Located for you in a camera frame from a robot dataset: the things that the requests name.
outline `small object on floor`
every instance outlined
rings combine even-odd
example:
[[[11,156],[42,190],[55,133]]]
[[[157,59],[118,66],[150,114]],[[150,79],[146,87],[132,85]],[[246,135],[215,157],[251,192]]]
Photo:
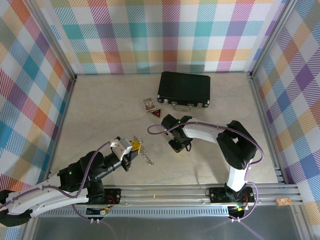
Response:
[[[292,201],[290,197],[277,198],[276,204],[278,204],[278,206],[287,206],[292,205]]]
[[[149,164],[150,166],[155,164],[154,161],[152,161],[152,159],[149,157],[146,149],[144,148],[144,146],[142,146],[143,144],[143,140],[141,137],[136,137],[135,135],[133,135],[133,140],[136,142],[141,143],[141,147],[140,147],[140,155],[143,157],[143,159],[146,161],[147,164]]]
[[[156,105],[155,105],[155,103],[154,103],[154,101],[152,100],[151,97],[143,99],[142,102],[143,102],[143,105],[144,105],[144,109],[145,109],[145,111],[147,113],[151,112],[153,110],[156,110]]]
[[[151,112],[153,115],[155,115],[157,118],[161,117],[161,109],[155,110]]]

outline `clear plastic object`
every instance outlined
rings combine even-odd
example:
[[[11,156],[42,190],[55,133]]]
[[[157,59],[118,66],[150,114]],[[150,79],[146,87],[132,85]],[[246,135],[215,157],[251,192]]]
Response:
[[[142,146],[142,144],[144,143],[143,139],[142,139],[141,137],[133,136],[133,140],[141,143],[140,155],[145,159],[145,162],[146,162],[147,164],[149,164],[150,166],[151,166],[151,165],[154,165],[155,162],[152,161],[152,159],[151,159],[151,157],[148,155],[146,149],[144,148],[144,146]]]

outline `red triangle object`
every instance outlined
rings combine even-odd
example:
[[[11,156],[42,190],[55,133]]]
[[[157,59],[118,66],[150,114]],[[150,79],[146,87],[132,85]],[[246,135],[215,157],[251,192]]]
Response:
[[[161,109],[155,110],[151,112],[153,115],[155,115],[157,118],[160,118],[161,116]]]

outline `briefcase handle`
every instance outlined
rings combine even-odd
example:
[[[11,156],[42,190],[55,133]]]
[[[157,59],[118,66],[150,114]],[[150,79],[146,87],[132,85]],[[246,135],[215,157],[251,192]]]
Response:
[[[176,105],[178,104],[177,102],[173,101],[171,102],[173,109],[176,111],[184,111],[184,112],[190,112],[192,109],[193,104],[188,104],[189,109],[183,109],[183,108],[176,108]]]

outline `metal frame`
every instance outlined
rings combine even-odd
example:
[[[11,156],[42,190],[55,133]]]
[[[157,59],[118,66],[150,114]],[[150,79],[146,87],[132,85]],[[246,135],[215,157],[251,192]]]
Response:
[[[60,127],[58,128],[58,132],[56,134],[56,140],[55,140],[55,143],[54,143],[54,147],[53,147],[53,153],[51,154],[51,157],[49,159],[49,164],[45,170],[45,174],[44,174],[44,179],[48,179],[49,178],[49,174],[51,172],[51,169],[52,169],[52,164],[53,164],[53,159],[55,158],[55,155],[56,155],[56,151],[57,151],[57,146],[60,142],[60,138],[61,138],[61,132],[62,132],[62,128],[64,126],[64,122],[65,122],[65,119],[66,119],[66,115],[67,115],[67,112],[68,112],[68,109],[69,109],[69,103],[70,103],[70,100],[72,98],[72,94],[74,92],[74,89],[75,89],[75,84],[76,84],[76,80],[74,80],[71,84],[71,87],[70,87],[70,92],[69,92],[69,96],[65,102],[65,108],[64,108],[64,111],[61,115],[61,123],[60,123]]]
[[[278,20],[275,23],[275,27],[273,28],[269,38],[267,39],[266,44],[263,47],[263,50],[258,57],[258,60],[256,61],[253,69],[252,69],[252,75],[255,76],[258,72],[258,70],[262,67],[262,65],[265,63],[272,47],[274,46],[274,43],[279,38],[280,33],[282,32],[283,28],[285,27],[285,24],[287,23],[288,18],[290,17],[290,14],[295,9],[297,3],[299,0],[288,0],[286,5],[284,6],[282,13]]]
[[[281,177],[283,183],[288,183],[288,177],[286,175],[285,168],[283,166],[283,163],[281,161],[280,153],[276,144],[276,141],[273,137],[272,130],[269,124],[269,120],[267,117],[267,113],[264,111],[263,106],[263,100],[259,94],[258,86],[255,81],[255,76],[250,76],[248,74],[248,81],[251,88],[251,92],[253,95],[253,99],[256,105],[256,109],[259,115],[260,123],[263,129],[263,133],[269,148],[269,152],[271,155],[271,159],[273,161],[273,164],[275,166],[275,173],[277,176],[277,179],[279,182],[281,182]],[[303,240],[312,239],[315,240],[316,236],[314,233],[314,230],[312,228],[312,225],[310,223],[310,220],[307,216],[307,212],[305,209],[305,206],[303,204],[297,206],[292,205],[292,217],[294,218],[296,227],[298,229],[300,238]]]
[[[24,3],[31,12],[40,29],[42,30],[43,35],[45,36],[52,50],[56,54],[58,60],[60,61],[66,73],[69,75],[73,82],[76,81],[77,75],[75,74],[72,66],[70,65],[60,44],[58,43],[56,36],[54,35],[50,26],[48,25],[38,4],[34,0],[24,0]]]
[[[220,216],[227,216],[226,207],[237,206],[238,203],[210,203],[210,198],[206,196],[206,190],[214,187],[223,187],[222,184],[170,184],[170,185],[124,185],[124,186],[104,186],[107,189],[121,189],[121,199],[119,204],[113,207],[115,213],[108,215],[110,217],[128,217],[128,216],[148,216],[160,215],[160,213],[139,212],[145,210],[158,209],[160,211],[171,210],[165,213],[166,216],[177,216],[177,210],[195,210],[193,215],[208,216],[208,210],[221,210]],[[283,183],[261,183],[257,184],[259,191],[258,206],[276,206],[276,199],[291,198],[293,205],[301,205],[302,198],[295,184]],[[105,205],[78,204],[77,209],[85,215],[86,208],[104,208]],[[75,217],[77,216],[71,207],[66,206],[60,209],[54,209],[41,214],[39,217]]]

